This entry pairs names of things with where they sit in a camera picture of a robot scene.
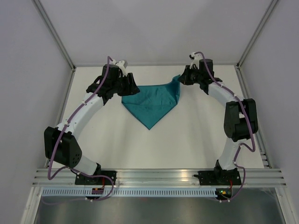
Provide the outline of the teal cloth napkin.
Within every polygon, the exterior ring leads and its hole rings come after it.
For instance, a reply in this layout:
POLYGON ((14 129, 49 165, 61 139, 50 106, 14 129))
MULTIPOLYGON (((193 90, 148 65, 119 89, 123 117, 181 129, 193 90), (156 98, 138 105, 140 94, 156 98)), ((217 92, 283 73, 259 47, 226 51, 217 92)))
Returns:
POLYGON ((177 106, 180 99, 179 75, 167 84, 139 86, 140 92, 123 96, 123 106, 148 130, 177 106))

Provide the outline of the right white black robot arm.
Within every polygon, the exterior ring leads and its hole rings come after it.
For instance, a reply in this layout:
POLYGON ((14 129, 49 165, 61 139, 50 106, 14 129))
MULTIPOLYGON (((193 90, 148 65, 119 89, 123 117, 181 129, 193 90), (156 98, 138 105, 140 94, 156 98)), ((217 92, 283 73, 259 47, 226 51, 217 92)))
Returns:
POLYGON ((225 108, 224 132, 227 140, 223 152, 213 170, 199 171, 195 175, 201 186, 241 185, 237 164, 241 147, 251 152, 256 149, 253 135, 258 131, 256 102, 252 98, 241 98, 230 90, 221 79, 214 76, 213 61, 199 59, 187 65, 179 82, 184 85, 198 84, 207 95, 216 99, 225 108))

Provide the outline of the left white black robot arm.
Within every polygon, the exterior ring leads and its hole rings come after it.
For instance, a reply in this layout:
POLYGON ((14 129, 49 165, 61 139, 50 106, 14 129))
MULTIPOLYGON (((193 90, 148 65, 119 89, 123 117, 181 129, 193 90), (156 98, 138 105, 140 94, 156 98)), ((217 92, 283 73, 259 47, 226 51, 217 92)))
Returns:
POLYGON ((132 73, 126 71, 125 60, 107 63, 102 74, 86 89, 82 102, 77 109, 56 127, 44 131, 45 155, 49 159, 48 179, 53 163, 59 163, 79 175, 85 176, 92 185, 101 182, 100 164, 83 155, 77 139, 94 114, 99 111, 115 94, 130 96, 139 93, 132 73))

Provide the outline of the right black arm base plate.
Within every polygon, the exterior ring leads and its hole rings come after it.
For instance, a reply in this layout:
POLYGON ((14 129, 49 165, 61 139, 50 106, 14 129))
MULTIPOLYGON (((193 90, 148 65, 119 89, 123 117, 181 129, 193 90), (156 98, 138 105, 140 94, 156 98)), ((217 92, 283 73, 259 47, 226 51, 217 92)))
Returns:
POLYGON ((240 186, 240 173, 234 171, 228 175, 217 175, 214 171, 198 171, 193 177, 197 178, 200 186, 240 186))

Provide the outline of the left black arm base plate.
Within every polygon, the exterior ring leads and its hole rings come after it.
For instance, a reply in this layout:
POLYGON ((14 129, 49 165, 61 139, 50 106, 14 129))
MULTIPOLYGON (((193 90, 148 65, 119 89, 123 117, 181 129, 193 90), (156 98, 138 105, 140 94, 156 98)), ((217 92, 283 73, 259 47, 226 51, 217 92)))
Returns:
MULTIPOLYGON (((115 170, 102 170, 101 175, 109 177, 113 184, 117 179, 117 172, 115 170)), ((75 185, 107 185, 112 186, 110 180, 105 177, 87 177, 85 175, 76 175, 75 185)))

